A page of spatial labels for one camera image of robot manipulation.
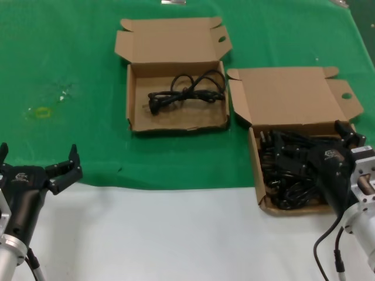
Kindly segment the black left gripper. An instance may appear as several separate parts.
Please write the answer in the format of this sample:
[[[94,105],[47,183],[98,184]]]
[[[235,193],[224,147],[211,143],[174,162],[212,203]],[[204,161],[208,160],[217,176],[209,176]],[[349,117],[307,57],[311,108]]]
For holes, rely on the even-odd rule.
[[[11,211],[5,233],[28,244],[44,206],[47,187],[58,195],[83,177],[80,156],[73,144],[67,161],[43,169],[8,165],[5,163],[7,154],[8,145],[3,142],[0,147],[1,189]]]

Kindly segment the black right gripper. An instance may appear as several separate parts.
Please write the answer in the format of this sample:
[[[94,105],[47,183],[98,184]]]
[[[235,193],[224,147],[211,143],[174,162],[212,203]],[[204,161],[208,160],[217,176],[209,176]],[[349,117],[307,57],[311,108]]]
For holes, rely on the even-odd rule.
[[[356,203],[356,197],[350,189],[353,164],[349,149],[364,146],[366,137],[340,120],[335,121],[334,127],[341,137],[343,147],[319,145],[309,152],[311,140],[307,136],[291,131],[276,130],[271,130],[270,135],[276,167],[295,176],[306,176],[308,154],[308,164],[312,169],[319,192],[333,208],[335,214],[340,217]]]

